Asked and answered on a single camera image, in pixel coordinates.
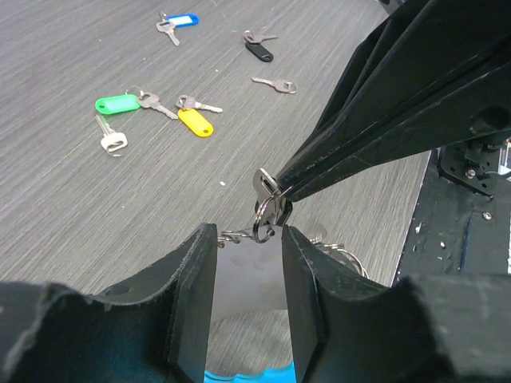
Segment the green key tag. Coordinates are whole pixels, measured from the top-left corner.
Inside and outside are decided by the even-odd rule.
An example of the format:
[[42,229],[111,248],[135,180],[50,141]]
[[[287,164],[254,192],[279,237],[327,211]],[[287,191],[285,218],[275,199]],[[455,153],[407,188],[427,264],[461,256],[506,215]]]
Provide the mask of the green key tag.
[[134,94],[105,97],[96,101],[96,110],[101,114],[123,113],[139,108],[137,96]]

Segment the metal bracket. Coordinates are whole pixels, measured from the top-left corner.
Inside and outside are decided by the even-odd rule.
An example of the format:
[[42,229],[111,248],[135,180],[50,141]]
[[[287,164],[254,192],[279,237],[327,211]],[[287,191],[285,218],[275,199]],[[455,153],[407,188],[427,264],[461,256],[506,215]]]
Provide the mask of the metal bracket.
[[485,152],[475,142],[461,142],[440,149],[438,174],[471,192],[487,197],[495,195],[495,179],[479,180],[481,172],[497,172],[499,151]]
[[264,169],[257,169],[257,171],[255,171],[253,185],[255,193],[257,193],[255,211],[260,210],[259,207],[262,206],[263,203],[266,204],[266,208],[259,212],[261,223],[283,226],[289,219],[293,207],[291,202],[284,198],[284,192],[275,179]]

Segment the blue object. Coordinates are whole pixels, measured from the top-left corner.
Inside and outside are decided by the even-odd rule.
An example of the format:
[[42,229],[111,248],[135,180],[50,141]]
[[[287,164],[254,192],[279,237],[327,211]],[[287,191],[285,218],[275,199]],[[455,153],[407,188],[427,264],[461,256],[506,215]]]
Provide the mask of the blue object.
[[167,16],[166,20],[172,22],[176,28],[199,24],[199,18],[195,14],[174,14],[173,16]]
[[240,373],[234,377],[217,377],[206,371],[204,374],[204,383],[296,383],[295,364],[292,362],[288,367],[283,369],[266,369],[260,375],[241,375]]

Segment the key tag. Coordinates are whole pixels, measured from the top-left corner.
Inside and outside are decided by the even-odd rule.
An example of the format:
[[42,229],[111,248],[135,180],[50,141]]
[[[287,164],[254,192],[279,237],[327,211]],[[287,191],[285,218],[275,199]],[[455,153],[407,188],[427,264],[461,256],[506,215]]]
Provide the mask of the key tag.
[[137,96],[133,94],[100,98],[96,101],[95,106],[99,113],[106,115],[129,112],[140,108]]
[[252,44],[251,42],[246,41],[245,48],[263,62],[273,61],[273,54],[271,54],[271,52],[264,48],[261,44]]
[[174,14],[172,16],[167,16],[163,12],[160,12],[160,17],[166,22],[172,22],[176,28],[196,26],[199,24],[199,18],[195,14]]
[[179,109],[177,116],[197,136],[209,137],[213,134],[213,125],[195,109]]

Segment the blue key tag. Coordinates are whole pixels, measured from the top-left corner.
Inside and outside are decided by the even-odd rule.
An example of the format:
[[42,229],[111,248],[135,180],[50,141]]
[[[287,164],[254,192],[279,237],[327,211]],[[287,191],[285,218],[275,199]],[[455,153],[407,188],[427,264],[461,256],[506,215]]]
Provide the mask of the blue key tag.
[[199,24],[199,18],[195,14],[174,14],[173,16],[165,16],[164,20],[172,22],[176,28]]

